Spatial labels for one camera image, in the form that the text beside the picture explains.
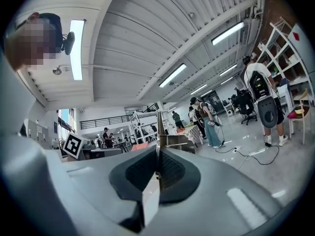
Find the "railing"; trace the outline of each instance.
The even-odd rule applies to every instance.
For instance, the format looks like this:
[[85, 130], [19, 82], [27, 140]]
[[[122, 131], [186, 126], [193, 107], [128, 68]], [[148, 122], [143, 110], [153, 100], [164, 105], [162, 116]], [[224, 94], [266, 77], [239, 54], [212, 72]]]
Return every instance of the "railing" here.
[[156, 110], [158, 110], [158, 104], [154, 103], [152, 104], [149, 108], [147, 108], [145, 111], [142, 111], [143, 113], [147, 113], [147, 112], [155, 112]]
[[102, 119], [95, 119], [95, 120], [84, 120], [80, 122], [81, 129], [86, 128], [96, 128], [121, 122], [128, 122], [132, 115], [128, 116], [116, 116], [116, 117], [109, 117], [109, 118], [102, 118]]

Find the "blue pants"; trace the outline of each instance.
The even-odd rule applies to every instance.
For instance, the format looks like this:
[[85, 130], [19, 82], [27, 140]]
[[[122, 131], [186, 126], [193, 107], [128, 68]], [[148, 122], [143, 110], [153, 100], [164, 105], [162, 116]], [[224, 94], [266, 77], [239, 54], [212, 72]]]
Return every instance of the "blue pants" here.
[[210, 121], [209, 117], [204, 117], [203, 120], [205, 122], [205, 131], [206, 131], [206, 136], [209, 141], [209, 144], [215, 147], [220, 146], [221, 142], [215, 131], [215, 127], [208, 124], [208, 122]]

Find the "woman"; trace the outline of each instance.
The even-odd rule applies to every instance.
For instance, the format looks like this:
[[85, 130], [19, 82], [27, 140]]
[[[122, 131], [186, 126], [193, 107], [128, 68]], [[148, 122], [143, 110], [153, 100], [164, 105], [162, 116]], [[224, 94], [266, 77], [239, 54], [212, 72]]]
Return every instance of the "woman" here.
[[198, 128], [199, 128], [199, 130], [200, 130], [200, 132], [202, 134], [203, 139], [206, 139], [205, 129], [203, 128], [203, 126], [201, 126], [200, 122], [198, 121], [195, 109], [193, 109], [192, 106], [189, 107], [189, 114], [188, 114], [188, 116], [189, 116], [190, 119], [192, 119], [193, 124], [198, 126]]

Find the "glossy gray floor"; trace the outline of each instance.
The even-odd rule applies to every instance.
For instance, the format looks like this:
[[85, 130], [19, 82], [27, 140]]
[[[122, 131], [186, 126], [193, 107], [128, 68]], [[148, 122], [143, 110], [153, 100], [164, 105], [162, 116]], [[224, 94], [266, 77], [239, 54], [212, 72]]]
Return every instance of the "glossy gray floor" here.
[[[312, 128], [310, 117], [307, 118], [307, 130], [305, 144], [302, 145], [303, 124], [294, 122], [294, 134], [280, 151], [277, 158], [270, 165], [260, 165], [254, 158], [242, 157], [233, 150], [228, 153], [217, 153], [212, 147], [208, 147], [208, 142], [202, 146], [198, 144], [196, 149], [200, 156], [210, 157], [223, 161], [238, 169], [263, 187], [265, 187], [284, 206], [301, 193], [308, 176], [313, 172], [315, 165], [315, 108], [312, 108]], [[225, 152], [237, 146], [243, 146], [240, 152], [248, 155], [251, 152], [259, 152], [254, 155], [261, 163], [269, 163], [277, 153], [277, 147], [266, 147], [263, 140], [261, 122], [250, 120], [248, 126], [241, 124], [242, 117], [238, 115], [228, 117], [226, 114], [220, 115], [223, 122], [223, 132], [225, 137], [225, 147], [217, 149]], [[285, 133], [289, 134], [288, 120], [284, 120]], [[272, 144], [278, 145], [279, 137], [276, 128], [272, 130]]]

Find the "ear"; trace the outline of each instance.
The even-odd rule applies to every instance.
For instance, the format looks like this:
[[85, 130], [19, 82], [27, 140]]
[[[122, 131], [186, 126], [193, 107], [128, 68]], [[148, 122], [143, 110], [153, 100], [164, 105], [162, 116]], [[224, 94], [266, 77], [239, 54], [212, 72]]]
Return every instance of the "ear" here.
[[37, 19], [37, 18], [39, 18], [39, 13], [38, 12], [34, 12], [28, 17], [27, 22], [30, 22], [30, 21], [32, 21], [34, 19]]

